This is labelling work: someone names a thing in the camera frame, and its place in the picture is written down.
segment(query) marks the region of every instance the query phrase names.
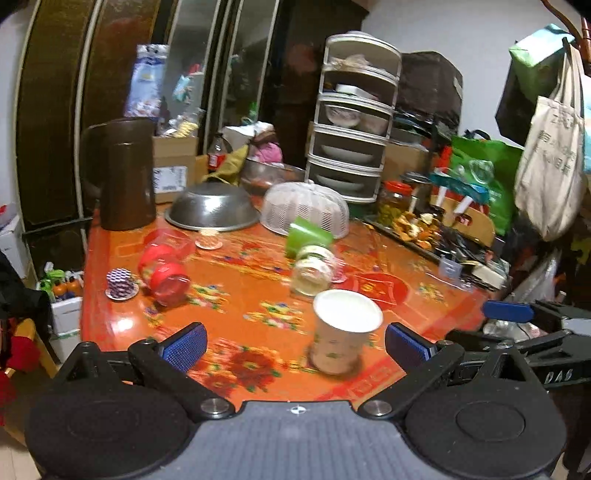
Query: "white wall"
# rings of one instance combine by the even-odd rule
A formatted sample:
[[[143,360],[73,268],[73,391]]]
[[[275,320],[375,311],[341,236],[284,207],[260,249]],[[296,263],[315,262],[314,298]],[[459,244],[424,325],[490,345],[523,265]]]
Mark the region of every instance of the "white wall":
[[[30,2],[0,24],[0,205],[18,203],[13,110],[22,45],[34,4]]]
[[[566,1],[552,4],[580,27]],[[549,23],[562,27],[540,0],[381,0],[363,30],[403,52],[444,55],[464,77],[460,132],[479,128],[502,138],[495,113],[511,62],[508,49]]]

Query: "floor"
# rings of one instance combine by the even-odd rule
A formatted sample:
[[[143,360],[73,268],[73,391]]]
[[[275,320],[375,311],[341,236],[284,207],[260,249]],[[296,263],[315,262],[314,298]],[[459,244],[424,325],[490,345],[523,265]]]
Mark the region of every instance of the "floor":
[[[0,475],[2,480],[41,478],[29,451],[0,428]]]

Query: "stainless steel bowl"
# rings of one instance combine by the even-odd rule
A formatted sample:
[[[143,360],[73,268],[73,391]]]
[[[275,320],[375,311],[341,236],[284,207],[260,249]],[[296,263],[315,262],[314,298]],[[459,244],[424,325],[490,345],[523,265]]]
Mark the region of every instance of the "stainless steel bowl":
[[[186,230],[215,228],[229,232],[257,223],[259,213],[243,188],[207,182],[187,187],[166,210],[164,218]]]
[[[273,185],[304,181],[306,172],[283,163],[261,163],[247,158],[240,171],[240,185],[252,195],[264,195]]]

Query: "orange bottle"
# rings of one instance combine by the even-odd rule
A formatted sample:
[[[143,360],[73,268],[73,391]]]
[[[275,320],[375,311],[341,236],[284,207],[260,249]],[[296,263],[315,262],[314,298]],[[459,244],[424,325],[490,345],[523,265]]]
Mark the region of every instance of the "orange bottle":
[[[83,294],[82,285],[80,285],[80,281],[76,277],[70,277],[66,287],[73,297],[81,297]]]
[[[68,293],[68,288],[59,280],[56,280],[56,282],[53,284],[53,287],[51,288],[51,290],[53,291],[53,294],[56,296],[57,299],[59,300],[65,300],[67,297],[67,293]]]

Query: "red cloth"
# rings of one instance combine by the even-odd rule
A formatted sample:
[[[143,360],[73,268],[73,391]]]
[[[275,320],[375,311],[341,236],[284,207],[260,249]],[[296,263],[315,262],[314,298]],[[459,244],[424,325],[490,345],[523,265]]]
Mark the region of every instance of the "red cloth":
[[[39,350],[35,343],[27,337],[11,338],[11,357],[6,366],[20,372],[32,372],[39,364]]]
[[[10,379],[0,371],[0,426],[4,425],[4,406],[17,397],[17,391]]]

